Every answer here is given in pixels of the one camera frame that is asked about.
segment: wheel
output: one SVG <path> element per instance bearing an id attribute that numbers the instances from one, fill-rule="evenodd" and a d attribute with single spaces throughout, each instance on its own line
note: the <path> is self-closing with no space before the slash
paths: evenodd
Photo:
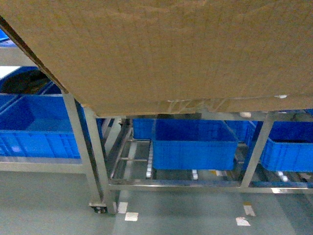
<path id="1" fill-rule="evenodd" d="M 92 207 L 94 212 L 97 214 L 104 214 L 108 212 L 107 207 Z"/>

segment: cardboard sheet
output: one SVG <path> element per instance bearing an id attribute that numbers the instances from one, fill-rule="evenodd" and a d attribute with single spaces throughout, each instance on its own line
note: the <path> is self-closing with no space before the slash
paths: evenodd
<path id="1" fill-rule="evenodd" d="M 0 1 L 10 37 L 99 116 L 312 108 L 312 9 L 305 0 Z"/>

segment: blue plastic crate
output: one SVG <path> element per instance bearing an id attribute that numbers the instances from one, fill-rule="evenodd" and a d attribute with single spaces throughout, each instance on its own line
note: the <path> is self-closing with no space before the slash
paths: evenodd
<path id="1" fill-rule="evenodd" d="M 249 125 L 253 132 L 255 125 Z M 313 172 L 313 123 L 275 122 L 261 164 L 270 171 Z"/>
<path id="2" fill-rule="evenodd" d="M 49 83 L 48 86 L 42 91 L 42 94 L 61 94 L 60 88 L 53 82 Z"/>
<path id="3" fill-rule="evenodd" d="M 20 74 L 20 73 L 23 73 L 23 72 L 27 72 L 27 71 L 32 71 L 32 70 L 39 70 L 37 67 L 32 67 L 32 66 L 29 66 L 29 67 L 20 67 L 18 68 L 17 70 L 14 70 L 13 72 L 9 73 L 8 75 L 6 75 L 5 77 L 3 77 L 1 80 L 0 80 L 0 88 L 4 85 L 4 83 L 9 80 L 12 76 L 15 76 L 17 74 Z M 42 94 L 43 91 L 46 89 L 46 86 L 43 86 L 42 88 L 40 88 L 36 94 Z"/>
<path id="4" fill-rule="evenodd" d="M 248 130 L 249 121 L 225 121 L 233 130 L 239 141 L 246 141 L 246 132 Z"/>
<path id="5" fill-rule="evenodd" d="M 0 111 L 5 109 L 17 99 L 18 96 L 14 94 L 0 94 Z"/>
<path id="6" fill-rule="evenodd" d="M 9 37 L 0 29 L 0 42 L 7 40 Z"/>
<path id="7" fill-rule="evenodd" d="M 63 98 L 27 95 L 3 110 L 0 156 L 80 158 Z"/>
<path id="8" fill-rule="evenodd" d="M 154 119 L 139 118 L 133 120 L 134 138 L 151 140 Z"/>
<path id="9" fill-rule="evenodd" d="M 155 169 L 233 169 L 238 139 L 223 121 L 158 119 Z"/>
<path id="10" fill-rule="evenodd" d="M 44 88 L 44 90 L 42 91 L 41 94 L 44 94 L 44 95 L 59 94 L 59 95 L 61 95 L 61 90 L 60 90 L 60 88 L 58 88 L 57 85 L 55 85 L 53 82 L 51 82 Z M 88 133 L 87 123 L 86 123 L 86 120 L 85 120 L 85 114 L 84 114 L 84 112 L 82 110 L 80 110 L 80 112 L 82 112 L 83 119 L 84 119 L 84 121 L 82 122 L 82 127 Z M 97 119 L 98 131 L 100 133 L 100 136 L 102 136 L 102 134 L 103 134 L 101 127 L 102 127 L 102 124 L 103 124 L 104 120 L 105 119 L 101 119 L 101 118 Z"/>
<path id="11" fill-rule="evenodd" d="M 307 113 L 313 115 L 313 109 L 306 109 L 305 111 L 306 111 Z"/>

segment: floor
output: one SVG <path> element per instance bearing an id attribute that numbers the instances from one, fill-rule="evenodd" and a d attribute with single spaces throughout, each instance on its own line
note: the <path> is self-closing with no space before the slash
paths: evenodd
<path id="1" fill-rule="evenodd" d="M 127 192 L 125 214 L 96 214 L 88 207 L 84 175 L 0 172 L 1 235 L 309 235 L 313 196 Z M 246 216 L 250 202 L 256 217 Z M 250 227 L 237 226 L 244 216 Z"/>

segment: metal rack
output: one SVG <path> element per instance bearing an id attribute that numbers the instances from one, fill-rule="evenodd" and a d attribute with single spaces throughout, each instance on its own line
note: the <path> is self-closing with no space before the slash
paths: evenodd
<path id="1" fill-rule="evenodd" d="M 116 213 L 116 199 L 114 191 L 119 190 L 146 190 L 146 191 L 207 191 L 207 192 L 244 192 L 244 193 L 313 193 L 313 183 L 301 182 L 282 182 L 282 181 L 255 181 L 253 176 L 259 163 L 263 148 L 266 144 L 273 123 L 275 121 L 307 121 L 312 122 L 311 115 L 296 112 L 253 112 L 251 117 L 241 117 L 239 113 L 211 113 L 201 110 L 197 113 L 196 118 L 206 120 L 256 120 L 259 122 L 254 137 L 254 149 L 246 171 L 230 171 L 225 173 L 223 181 L 205 181 L 198 179 L 195 170 L 191 172 L 190 180 L 164 180 L 154 177 L 155 170 L 152 168 L 152 147 L 149 141 L 145 141 L 150 146 L 145 159 L 134 159 L 134 152 L 138 143 L 142 141 L 132 139 L 131 121 L 125 122 L 121 128 L 119 136 L 116 139 L 113 150 L 108 156 L 103 153 L 100 144 L 100 137 L 97 131 L 97 117 L 90 108 L 84 108 L 86 121 L 90 133 L 92 148 L 94 151 L 97 172 L 101 188 L 104 189 L 104 202 L 109 213 Z M 178 119 L 194 119 L 194 115 L 174 115 Z M 136 117 L 115 117 L 115 118 L 143 118 Z M 121 170 L 125 162 L 146 162 L 147 178 L 146 179 L 125 179 Z"/>

